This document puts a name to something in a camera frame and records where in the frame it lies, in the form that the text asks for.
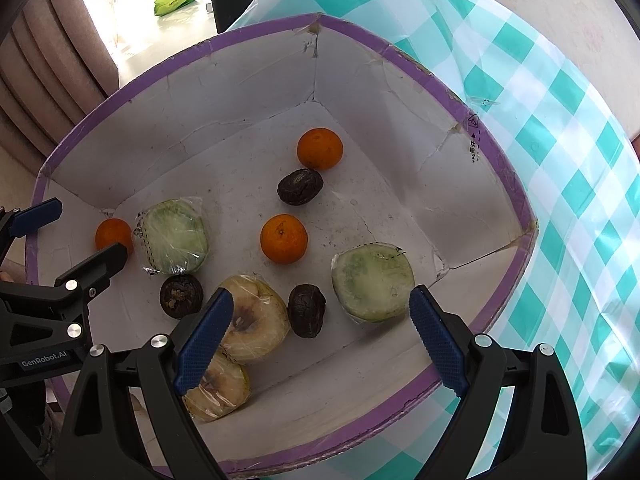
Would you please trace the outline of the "small orange tangerine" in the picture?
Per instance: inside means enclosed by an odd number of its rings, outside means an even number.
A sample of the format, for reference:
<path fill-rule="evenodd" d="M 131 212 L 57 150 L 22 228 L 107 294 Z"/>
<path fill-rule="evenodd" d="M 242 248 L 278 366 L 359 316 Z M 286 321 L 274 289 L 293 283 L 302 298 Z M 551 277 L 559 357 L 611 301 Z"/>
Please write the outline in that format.
<path fill-rule="evenodd" d="M 109 218 L 102 221 L 94 233 L 94 244 L 97 250 L 102 250 L 115 243 L 125 246 L 128 255 L 134 252 L 132 229 L 129 224 L 119 218 Z"/>

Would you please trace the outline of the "brown sofa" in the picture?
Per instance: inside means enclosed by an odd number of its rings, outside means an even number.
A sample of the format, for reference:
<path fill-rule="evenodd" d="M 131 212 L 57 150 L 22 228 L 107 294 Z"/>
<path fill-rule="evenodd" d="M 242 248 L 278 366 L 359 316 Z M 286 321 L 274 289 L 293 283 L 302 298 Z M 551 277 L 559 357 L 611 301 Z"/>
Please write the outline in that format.
<path fill-rule="evenodd" d="M 84 0 L 1 0 L 1 148 L 31 174 L 118 87 Z"/>

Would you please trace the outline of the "green fruit half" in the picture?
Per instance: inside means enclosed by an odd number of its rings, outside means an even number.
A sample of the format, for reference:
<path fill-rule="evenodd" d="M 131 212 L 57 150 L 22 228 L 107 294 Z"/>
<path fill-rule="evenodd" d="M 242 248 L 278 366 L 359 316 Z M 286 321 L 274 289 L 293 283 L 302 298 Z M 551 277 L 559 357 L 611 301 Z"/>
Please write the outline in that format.
<path fill-rule="evenodd" d="M 371 243 L 335 255 L 331 262 L 335 295 L 345 312 L 361 322 L 384 322 L 404 315 L 416 282 L 405 252 Z"/>
<path fill-rule="evenodd" d="M 209 254 L 201 197 L 171 198 L 140 211 L 134 237 L 142 250 L 147 274 L 196 272 Z"/>

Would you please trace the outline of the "dark brown round fruit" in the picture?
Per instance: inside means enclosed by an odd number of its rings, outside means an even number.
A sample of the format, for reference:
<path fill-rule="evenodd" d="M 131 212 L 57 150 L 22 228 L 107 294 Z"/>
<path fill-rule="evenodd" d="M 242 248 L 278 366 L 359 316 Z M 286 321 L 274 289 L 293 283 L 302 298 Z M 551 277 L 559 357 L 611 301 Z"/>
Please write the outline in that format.
<path fill-rule="evenodd" d="M 175 320 L 201 310 L 203 300 L 203 287 L 192 274 L 171 275 L 160 286 L 160 307 Z"/>

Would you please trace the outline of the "teal white checkered tablecloth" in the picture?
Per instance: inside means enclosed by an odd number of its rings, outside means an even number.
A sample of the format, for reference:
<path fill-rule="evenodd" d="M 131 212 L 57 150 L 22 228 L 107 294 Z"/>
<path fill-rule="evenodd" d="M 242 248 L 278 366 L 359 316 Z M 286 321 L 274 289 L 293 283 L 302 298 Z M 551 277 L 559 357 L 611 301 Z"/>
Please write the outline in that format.
<path fill-rule="evenodd" d="M 597 476 L 639 418 L 639 162 L 622 125 L 564 53 L 495 0 L 255 0 L 238 25 L 307 13 L 415 58 L 508 156 L 540 233 L 491 335 L 552 344 Z"/>

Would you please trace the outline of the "pale apple half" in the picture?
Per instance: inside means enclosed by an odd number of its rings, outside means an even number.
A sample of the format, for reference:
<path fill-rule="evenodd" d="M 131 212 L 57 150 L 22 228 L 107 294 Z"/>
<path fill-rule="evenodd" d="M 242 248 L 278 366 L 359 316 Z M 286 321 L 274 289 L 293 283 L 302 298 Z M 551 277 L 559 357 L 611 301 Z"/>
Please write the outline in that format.
<path fill-rule="evenodd" d="M 265 359 L 280 347 L 291 329 L 284 301 L 255 275 L 232 275 L 220 286 L 233 300 L 232 320 L 222 338 L 222 350 L 240 364 Z"/>
<path fill-rule="evenodd" d="M 217 351 L 198 385 L 183 396 L 189 413 L 213 422 L 243 406 L 250 398 L 250 378 L 242 365 Z"/>

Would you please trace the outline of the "purple cardboard box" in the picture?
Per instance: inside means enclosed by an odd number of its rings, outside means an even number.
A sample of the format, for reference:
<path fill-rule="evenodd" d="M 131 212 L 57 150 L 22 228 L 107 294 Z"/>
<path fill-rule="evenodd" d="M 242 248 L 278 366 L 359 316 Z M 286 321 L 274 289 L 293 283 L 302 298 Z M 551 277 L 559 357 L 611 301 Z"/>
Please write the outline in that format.
<path fill-rule="evenodd" d="M 63 206 L 27 240 L 35 284 L 88 257 L 99 226 L 134 248 L 90 306 L 111 350 L 175 327 L 168 278 L 232 293 L 186 403 L 236 478 L 320 462 L 410 412 L 437 384 L 410 290 L 487 330 L 538 234 L 480 114 L 398 47 L 321 14 L 145 70 L 70 130 L 32 198 Z"/>

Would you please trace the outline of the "dark wrinkled fruit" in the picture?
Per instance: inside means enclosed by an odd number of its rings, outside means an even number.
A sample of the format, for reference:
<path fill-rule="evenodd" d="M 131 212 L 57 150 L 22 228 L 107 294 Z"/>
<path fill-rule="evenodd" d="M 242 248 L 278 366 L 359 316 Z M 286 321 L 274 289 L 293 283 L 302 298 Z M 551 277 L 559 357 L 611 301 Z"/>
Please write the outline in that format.
<path fill-rule="evenodd" d="M 288 297 L 288 320 L 297 336 L 317 337 L 326 313 L 326 298 L 316 285 L 295 286 Z"/>
<path fill-rule="evenodd" d="M 322 175 L 317 170 L 300 168 L 278 183 L 277 193 L 283 203 L 290 206 L 303 206 L 313 200 L 322 188 Z"/>

